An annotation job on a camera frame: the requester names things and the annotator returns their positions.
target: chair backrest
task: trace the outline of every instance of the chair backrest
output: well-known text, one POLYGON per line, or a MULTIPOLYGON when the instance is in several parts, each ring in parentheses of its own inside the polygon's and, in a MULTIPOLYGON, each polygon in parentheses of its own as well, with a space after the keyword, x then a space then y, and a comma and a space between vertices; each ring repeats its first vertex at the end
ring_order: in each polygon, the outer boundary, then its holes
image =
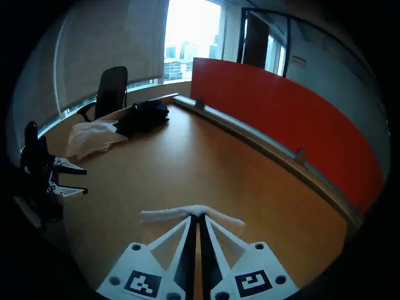
POLYGON ((127 83, 128 70, 124 66, 115 66, 103 72, 97 91, 95 119, 123 108, 127 83))

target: window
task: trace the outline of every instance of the window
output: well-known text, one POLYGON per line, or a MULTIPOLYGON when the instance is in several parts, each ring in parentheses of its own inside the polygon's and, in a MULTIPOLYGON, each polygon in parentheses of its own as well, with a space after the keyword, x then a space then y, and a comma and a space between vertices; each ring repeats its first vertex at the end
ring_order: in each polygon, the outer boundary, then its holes
POLYGON ((220 59, 221 6, 206 0, 169 0, 164 81, 192 78, 193 58, 220 59))
POLYGON ((54 119, 52 119, 49 122, 47 122, 46 124, 44 124, 42 127, 40 127, 37 130, 37 135, 41 136, 42 133, 47 131, 47 129, 53 127, 53 124, 57 123, 59 120, 60 120, 59 116, 56 116, 54 119))
POLYGON ((142 86, 152 85, 154 83, 155 83, 154 79, 144 80, 144 81, 140 81, 140 82, 130 83, 126 86, 126 89, 138 88, 138 87, 142 87, 142 86))
POLYGON ((81 107, 85 106, 86 104, 89 104, 90 102, 95 102, 95 101, 96 101, 96 97, 91 97, 91 98, 85 99, 81 103, 75 104, 74 106, 68 108, 66 110, 66 113, 70 114, 74 110, 80 109, 81 107))
POLYGON ((271 35, 268 36, 266 49, 265 70, 279 76, 284 73, 286 49, 271 35))

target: skyscraper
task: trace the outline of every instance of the skyscraper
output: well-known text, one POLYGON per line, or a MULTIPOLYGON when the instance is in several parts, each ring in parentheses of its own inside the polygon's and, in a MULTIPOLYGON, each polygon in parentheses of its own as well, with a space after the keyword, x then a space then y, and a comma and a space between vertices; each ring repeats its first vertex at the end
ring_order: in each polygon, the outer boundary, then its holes
POLYGON ((185 40, 185 41, 182 43, 181 47, 180 47, 179 58, 180 58, 181 60, 183 60, 183 59, 185 58, 185 47, 186 47, 186 45, 188 45, 188 44, 189 44, 189 42, 188 42, 187 40, 185 40))
POLYGON ((197 56, 199 51, 199 46, 194 44, 187 44, 184 47, 183 59, 185 62, 192 62, 193 58, 197 56))
POLYGON ((177 49, 175 46, 168 47, 166 49, 165 57, 167 59, 174 59, 177 57, 177 49))
POLYGON ((217 46, 215 46, 215 45, 210 45, 209 46, 208 58, 209 59, 216 59, 217 58, 217 46))

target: glass panel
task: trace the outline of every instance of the glass panel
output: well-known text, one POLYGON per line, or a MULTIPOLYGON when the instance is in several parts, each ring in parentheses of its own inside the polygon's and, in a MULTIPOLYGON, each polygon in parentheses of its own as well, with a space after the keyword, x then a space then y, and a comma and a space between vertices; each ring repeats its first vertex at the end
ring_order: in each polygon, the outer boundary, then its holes
POLYGON ((169 1, 164 81, 192 78, 194 57, 221 58, 217 53, 220 17, 221 6, 206 0, 169 1))
POLYGON ((282 76, 284 73, 285 53, 286 53, 285 48, 281 46, 279 55, 278 73, 277 73, 279 76, 282 76))
POLYGON ((268 47, 266 48, 266 58, 265 58, 265 70, 268 72, 274 71, 274 59, 273 59, 273 44, 274 38, 272 36, 268 36, 268 47))

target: white towel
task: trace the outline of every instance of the white towel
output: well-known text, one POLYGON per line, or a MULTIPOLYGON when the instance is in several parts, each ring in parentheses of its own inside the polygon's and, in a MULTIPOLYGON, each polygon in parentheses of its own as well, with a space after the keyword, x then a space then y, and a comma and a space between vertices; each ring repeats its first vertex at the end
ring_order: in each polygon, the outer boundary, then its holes
POLYGON ((81 160, 94 152, 105 152, 111 144, 125 141, 126 136, 116 133, 113 126, 118 120, 94 121, 79 123, 72 127, 69 133, 66 157, 76 156, 81 160))
POLYGON ((140 213, 142 218, 140 223, 184 219, 189 215, 195 215, 199 217, 202 214, 206 214, 236 236, 240 236, 245 230, 246 224, 243 221, 223 214, 205 205, 190 205, 163 210, 143 210, 140 213))

